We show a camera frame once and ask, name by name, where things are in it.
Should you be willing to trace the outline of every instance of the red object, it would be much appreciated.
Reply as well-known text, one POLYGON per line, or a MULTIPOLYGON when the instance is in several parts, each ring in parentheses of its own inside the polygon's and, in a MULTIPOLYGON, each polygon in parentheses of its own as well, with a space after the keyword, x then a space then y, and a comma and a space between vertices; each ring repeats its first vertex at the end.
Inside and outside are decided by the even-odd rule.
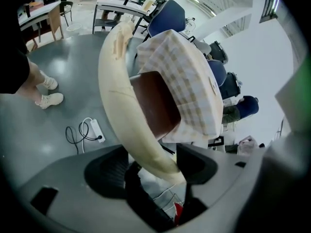
POLYGON ((184 208, 179 203, 174 203, 174 206, 176 208, 176 216, 174 219, 174 223, 175 223, 175 226, 177 226, 177 225, 179 225, 179 219, 180 219, 180 216, 181 216, 184 208))

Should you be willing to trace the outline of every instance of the white table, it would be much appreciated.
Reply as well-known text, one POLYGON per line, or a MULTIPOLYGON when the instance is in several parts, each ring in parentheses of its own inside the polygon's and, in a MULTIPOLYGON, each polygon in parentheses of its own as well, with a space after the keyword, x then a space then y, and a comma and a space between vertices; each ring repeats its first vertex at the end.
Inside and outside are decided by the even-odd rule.
POLYGON ((114 24, 109 25, 109 23, 112 22, 113 20, 96 19, 96 13, 97 13, 97 10, 99 9, 99 10, 117 11, 117 12, 131 14, 133 16, 138 16, 140 19, 135 26, 135 29, 133 31, 133 34, 134 34, 143 16, 147 15, 148 12, 144 11, 140 5, 135 4, 133 2, 128 2, 126 5, 124 5, 123 3, 124 1, 122 0, 97 0, 96 6, 95 6, 95 12, 94 12, 92 33, 94 33, 95 26, 110 26, 110 27, 115 26, 114 24))
POLYGON ((57 31, 58 27, 60 28, 62 38, 64 38, 63 30, 62 30, 61 23, 60 23, 59 4, 60 2, 58 1, 58 2, 45 5, 34 11, 31 11, 30 17, 27 17, 26 14, 22 15, 18 19, 20 30, 23 31, 33 25, 36 25, 37 23, 41 21, 47 20, 51 27, 51 32, 52 32, 54 41, 56 41, 55 32, 57 31))

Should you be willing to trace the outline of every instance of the white plug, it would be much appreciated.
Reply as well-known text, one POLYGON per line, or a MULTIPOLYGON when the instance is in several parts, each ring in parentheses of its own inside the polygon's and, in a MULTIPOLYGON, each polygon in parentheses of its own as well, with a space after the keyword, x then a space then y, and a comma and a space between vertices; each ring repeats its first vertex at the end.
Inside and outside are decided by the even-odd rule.
POLYGON ((93 131, 94 131, 96 137, 101 136, 101 139, 98 139, 98 141, 99 142, 104 142, 106 139, 104 137, 104 134, 103 134, 101 128, 99 127, 99 124, 98 124, 97 120, 93 119, 93 120, 91 120, 90 123, 91 123, 91 126, 93 128, 93 131))

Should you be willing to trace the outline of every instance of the extension cord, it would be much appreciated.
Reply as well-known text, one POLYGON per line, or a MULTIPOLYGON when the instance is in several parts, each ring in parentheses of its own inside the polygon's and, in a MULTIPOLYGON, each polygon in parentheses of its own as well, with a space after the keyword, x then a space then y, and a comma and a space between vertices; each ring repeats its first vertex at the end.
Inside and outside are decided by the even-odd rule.
POLYGON ((91 123, 92 129, 93 129, 96 137, 101 136, 101 139, 98 139, 98 141, 99 142, 104 142, 106 139, 104 137, 104 134, 103 134, 101 128, 99 127, 99 124, 98 124, 97 120, 93 119, 93 120, 90 121, 90 123, 91 123))

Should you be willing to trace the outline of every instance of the plaid fabric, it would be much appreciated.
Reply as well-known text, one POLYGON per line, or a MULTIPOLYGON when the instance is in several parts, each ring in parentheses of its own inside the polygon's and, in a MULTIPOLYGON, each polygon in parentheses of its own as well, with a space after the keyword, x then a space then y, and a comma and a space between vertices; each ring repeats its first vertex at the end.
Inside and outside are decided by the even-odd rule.
POLYGON ((219 136, 223 101, 203 54, 174 30, 140 44, 140 73, 158 71, 181 115, 181 122, 163 142, 192 142, 219 136))

